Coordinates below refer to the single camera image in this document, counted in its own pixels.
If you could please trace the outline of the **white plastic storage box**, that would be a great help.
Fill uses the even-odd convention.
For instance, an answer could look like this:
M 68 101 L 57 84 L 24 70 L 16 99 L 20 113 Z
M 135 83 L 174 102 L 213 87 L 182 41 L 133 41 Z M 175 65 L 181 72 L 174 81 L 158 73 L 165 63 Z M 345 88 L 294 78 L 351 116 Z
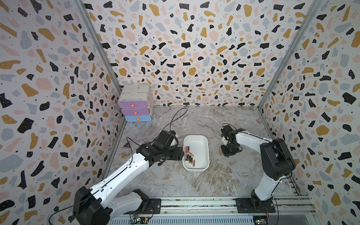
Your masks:
M 210 165 L 208 139 L 203 135 L 188 135 L 183 140 L 183 150 L 185 152 L 186 146 L 189 146 L 189 152 L 194 157 L 188 155 L 188 161 L 185 161 L 185 156 L 182 159 L 182 164 L 187 171 L 203 172 L 208 169 Z

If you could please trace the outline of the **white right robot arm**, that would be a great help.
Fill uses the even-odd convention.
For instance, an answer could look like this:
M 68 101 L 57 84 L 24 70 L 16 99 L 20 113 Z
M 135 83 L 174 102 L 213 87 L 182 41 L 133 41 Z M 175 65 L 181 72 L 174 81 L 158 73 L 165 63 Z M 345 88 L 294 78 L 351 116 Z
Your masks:
M 241 152 L 243 146 L 260 153 L 264 174 L 251 193 L 250 203 L 256 209 L 270 203 L 280 181 L 291 177 L 295 169 L 295 162 L 285 141 L 281 138 L 271 140 L 260 137 L 242 128 L 234 130 L 230 125 L 222 127 L 221 138 L 221 151 L 226 157 Z

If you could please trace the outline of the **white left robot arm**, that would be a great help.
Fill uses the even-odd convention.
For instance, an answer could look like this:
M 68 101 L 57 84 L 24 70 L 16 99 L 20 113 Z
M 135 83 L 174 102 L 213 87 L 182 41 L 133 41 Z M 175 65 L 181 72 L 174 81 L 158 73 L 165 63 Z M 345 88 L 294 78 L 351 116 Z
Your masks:
M 157 148 L 149 143 L 142 144 L 129 162 L 122 165 L 100 183 L 87 189 L 77 190 L 73 216 L 81 225 L 106 225 L 122 214 L 144 213 L 152 209 L 149 197 L 139 189 L 117 197 L 135 177 L 164 160 L 181 161 L 184 157 L 181 147 Z

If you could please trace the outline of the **pastel mini drawer unit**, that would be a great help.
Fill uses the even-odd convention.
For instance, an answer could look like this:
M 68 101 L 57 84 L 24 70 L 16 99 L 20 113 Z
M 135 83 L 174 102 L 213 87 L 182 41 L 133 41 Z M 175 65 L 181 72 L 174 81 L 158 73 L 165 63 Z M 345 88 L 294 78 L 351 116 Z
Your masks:
M 127 122 L 149 122 L 152 120 L 153 99 L 149 84 L 124 85 L 118 105 Z

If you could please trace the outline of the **right circuit board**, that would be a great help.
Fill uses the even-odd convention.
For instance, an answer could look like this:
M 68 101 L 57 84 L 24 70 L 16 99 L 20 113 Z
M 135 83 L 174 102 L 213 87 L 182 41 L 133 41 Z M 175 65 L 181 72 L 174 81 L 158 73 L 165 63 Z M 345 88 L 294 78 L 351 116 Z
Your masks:
M 268 225 L 268 216 L 253 216 L 254 225 Z

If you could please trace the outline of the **circuit board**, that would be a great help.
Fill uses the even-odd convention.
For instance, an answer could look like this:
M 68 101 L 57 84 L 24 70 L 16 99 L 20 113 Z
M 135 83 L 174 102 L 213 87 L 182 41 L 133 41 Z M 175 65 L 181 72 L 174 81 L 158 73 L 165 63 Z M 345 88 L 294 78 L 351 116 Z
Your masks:
M 268 216 L 253 216 L 254 225 L 268 225 Z
M 147 225 L 150 222 L 150 217 L 136 217 L 136 216 L 131 216 L 130 217 L 130 224 L 131 225 Z

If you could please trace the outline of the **left circuit board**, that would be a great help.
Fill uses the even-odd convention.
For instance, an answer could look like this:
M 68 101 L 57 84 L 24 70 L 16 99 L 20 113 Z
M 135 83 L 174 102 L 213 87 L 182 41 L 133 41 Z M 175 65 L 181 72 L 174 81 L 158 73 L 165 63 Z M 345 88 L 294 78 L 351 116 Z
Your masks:
M 130 224 L 131 225 L 147 225 L 150 222 L 150 217 L 136 217 L 136 216 L 131 216 L 130 217 Z

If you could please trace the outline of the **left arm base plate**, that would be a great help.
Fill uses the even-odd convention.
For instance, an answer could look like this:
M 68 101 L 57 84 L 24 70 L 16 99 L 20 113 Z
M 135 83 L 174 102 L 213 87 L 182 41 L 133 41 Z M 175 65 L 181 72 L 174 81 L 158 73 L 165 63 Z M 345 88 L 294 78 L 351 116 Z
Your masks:
M 160 214 L 162 200 L 160 198 L 150 198 L 142 201 L 141 205 L 133 213 L 136 214 Z

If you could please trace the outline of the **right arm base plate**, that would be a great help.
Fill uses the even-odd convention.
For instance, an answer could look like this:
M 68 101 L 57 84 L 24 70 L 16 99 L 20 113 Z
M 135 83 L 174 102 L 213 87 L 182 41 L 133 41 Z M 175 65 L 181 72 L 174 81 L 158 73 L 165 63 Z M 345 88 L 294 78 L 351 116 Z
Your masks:
M 260 201 L 257 197 L 236 198 L 235 205 L 238 213 L 275 213 L 273 198 Z

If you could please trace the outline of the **aluminium rail frame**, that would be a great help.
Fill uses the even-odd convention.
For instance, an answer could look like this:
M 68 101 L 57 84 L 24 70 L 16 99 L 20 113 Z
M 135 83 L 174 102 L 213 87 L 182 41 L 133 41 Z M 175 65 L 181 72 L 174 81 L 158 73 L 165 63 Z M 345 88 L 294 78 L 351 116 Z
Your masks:
M 319 225 L 313 205 L 305 196 L 276 196 L 275 213 L 238 213 L 235 199 L 245 197 L 156 197 L 160 214 L 127 213 L 107 225 L 131 225 L 130 217 L 150 217 L 148 225 L 254 225 L 253 216 L 268 216 L 268 225 Z

